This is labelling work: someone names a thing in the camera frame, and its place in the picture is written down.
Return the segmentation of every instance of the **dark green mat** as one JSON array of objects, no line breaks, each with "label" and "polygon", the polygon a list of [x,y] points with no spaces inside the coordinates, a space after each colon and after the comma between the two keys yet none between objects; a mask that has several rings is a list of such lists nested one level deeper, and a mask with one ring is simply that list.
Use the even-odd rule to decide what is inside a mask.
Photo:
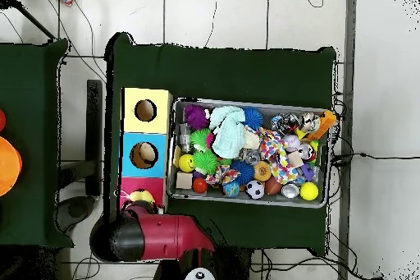
[{"label": "dark green mat", "polygon": [[1,136],[22,157],[15,186],[0,197],[0,244],[72,246],[57,230],[57,65],[67,41],[34,46],[0,44]]},{"label": "dark green mat", "polygon": [[[111,40],[107,48],[113,56],[113,67],[108,63],[107,69],[113,73],[111,181],[117,179],[122,87],[169,90],[174,97],[331,108],[333,48],[303,52],[133,46],[127,34]],[[115,209],[114,198],[111,206]],[[168,211],[195,216],[217,241],[231,246],[312,248],[324,254],[325,207],[170,199]]]}]

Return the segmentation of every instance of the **stacked boxes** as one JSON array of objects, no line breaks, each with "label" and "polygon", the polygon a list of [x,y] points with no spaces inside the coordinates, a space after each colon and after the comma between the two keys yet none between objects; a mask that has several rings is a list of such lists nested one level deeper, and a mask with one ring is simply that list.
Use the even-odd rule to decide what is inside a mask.
[{"label": "stacked boxes", "polygon": [[167,90],[124,88],[121,95],[121,201],[148,190],[156,205],[166,207],[165,180],[172,96]]}]

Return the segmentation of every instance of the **circular hole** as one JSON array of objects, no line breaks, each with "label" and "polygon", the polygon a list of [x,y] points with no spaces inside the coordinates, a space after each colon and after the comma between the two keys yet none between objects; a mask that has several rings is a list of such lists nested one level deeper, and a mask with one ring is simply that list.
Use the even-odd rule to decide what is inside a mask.
[{"label": "circular hole", "polygon": [[158,150],[149,142],[139,142],[131,149],[130,160],[136,168],[149,169],[158,161]]},{"label": "circular hole", "polygon": [[157,108],[152,100],[140,100],[135,105],[135,116],[142,122],[150,122],[156,117]]}]

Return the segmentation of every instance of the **yellow box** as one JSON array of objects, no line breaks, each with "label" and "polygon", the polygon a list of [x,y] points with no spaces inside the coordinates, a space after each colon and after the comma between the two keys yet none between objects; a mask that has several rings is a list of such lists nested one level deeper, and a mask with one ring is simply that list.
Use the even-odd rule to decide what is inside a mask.
[{"label": "yellow box", "polygon": [[167,134],[172,96],[167,90],[124,88],[124,131]]}]

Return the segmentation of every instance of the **light blue cloth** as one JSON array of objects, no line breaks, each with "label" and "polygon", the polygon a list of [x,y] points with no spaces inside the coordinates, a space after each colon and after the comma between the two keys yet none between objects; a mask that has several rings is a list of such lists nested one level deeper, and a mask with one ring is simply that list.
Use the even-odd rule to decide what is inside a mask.
[{"label": "light blue cloth", "polygon": [[223,106],[215,108],[210,116],[210,130],[216,128],[216,139],[212,148],[215,154],[222,158],[236,158],[244,147],[245,127],[241,123],[245,121],[245,113],[242,108],[235,106]]}]

